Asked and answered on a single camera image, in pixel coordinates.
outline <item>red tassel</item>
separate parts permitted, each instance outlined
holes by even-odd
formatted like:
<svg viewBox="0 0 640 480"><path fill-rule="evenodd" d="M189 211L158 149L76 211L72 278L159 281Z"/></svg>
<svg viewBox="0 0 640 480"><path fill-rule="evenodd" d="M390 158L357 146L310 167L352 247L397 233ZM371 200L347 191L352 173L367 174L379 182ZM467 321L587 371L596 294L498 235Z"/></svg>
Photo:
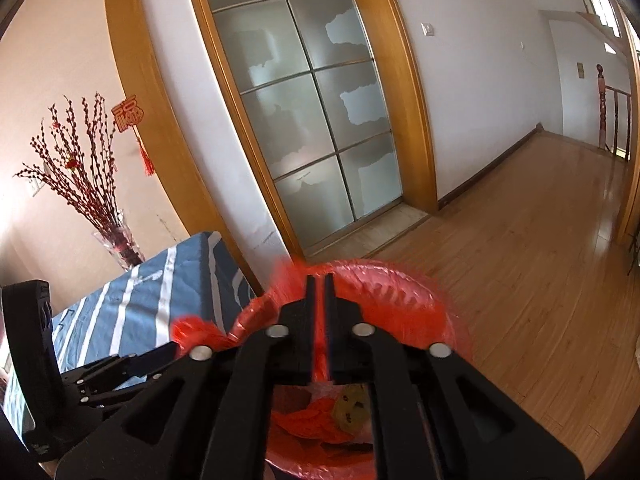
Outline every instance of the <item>red tassel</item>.
<svg viewBox="0 0 640 480"><path fill-rule="evenodd" d="M142 145L142 140L138 135L138 132L135 131L136 140L138 141L138 146L140 146L140 155L142 155L142 161L145 163L145 173L146 176L151 176L156 173L156 168L154 167L149 154L146 152L145 147Z"/></svg>

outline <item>hardwood floorboard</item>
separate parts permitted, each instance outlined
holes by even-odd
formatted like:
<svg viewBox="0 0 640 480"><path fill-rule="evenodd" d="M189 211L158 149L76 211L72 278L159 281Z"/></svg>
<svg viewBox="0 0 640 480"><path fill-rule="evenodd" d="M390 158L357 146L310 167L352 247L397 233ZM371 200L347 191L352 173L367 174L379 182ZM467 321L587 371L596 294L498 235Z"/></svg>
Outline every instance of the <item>hardwood floorboard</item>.
<svg viewBox="0 0 640 480"><path fill-rule="evenodd" d="M377 259L436 278L474 363L590 474L640 404L640 276L612 241L621 160L536 134Z"/></svg>

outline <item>glass vase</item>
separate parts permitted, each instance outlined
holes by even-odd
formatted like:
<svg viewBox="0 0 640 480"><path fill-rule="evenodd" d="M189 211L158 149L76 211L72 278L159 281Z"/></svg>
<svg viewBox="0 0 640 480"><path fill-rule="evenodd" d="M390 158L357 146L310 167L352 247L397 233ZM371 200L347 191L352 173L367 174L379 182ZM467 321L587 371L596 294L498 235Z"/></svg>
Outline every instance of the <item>glass vase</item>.
<svg viewBox="0 0 640 480"><path fill-rule="evenodd" d="M124 215L118 212L120 224L113 225L105 232L95 232L94 236L111 253L123 270L130 270L145 261L136 244Z"/></svg>

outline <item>sliding glass door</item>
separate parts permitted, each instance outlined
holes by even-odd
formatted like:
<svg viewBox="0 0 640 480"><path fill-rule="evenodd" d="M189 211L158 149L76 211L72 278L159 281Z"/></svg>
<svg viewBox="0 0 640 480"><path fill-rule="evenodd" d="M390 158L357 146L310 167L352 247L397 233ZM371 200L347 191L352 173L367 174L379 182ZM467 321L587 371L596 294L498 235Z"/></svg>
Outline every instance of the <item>sliding glass door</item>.
<svg viewBox="0 0 640 480"><path fill-rule="evenodd" d="M302 247L400 197L376 62L354 1L208 1Z"/></svg>

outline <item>bed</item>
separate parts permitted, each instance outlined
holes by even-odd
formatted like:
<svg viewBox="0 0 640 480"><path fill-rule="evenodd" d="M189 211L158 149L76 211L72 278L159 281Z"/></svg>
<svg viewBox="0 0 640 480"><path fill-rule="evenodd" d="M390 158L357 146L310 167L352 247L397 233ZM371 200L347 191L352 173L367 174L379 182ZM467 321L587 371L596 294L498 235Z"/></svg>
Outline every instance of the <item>bed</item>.
<svg viewBox="0 0 640 480"><path fill-rule="evenodd" d="M200 233L107 283L53 319L61 372L111 354L142 354L170 340L170 324L195 314L223 331L254 296L220 234ZM125 385L141 381L134 378ZM4 412L22 433L24 397L9 374Z"/></svg>

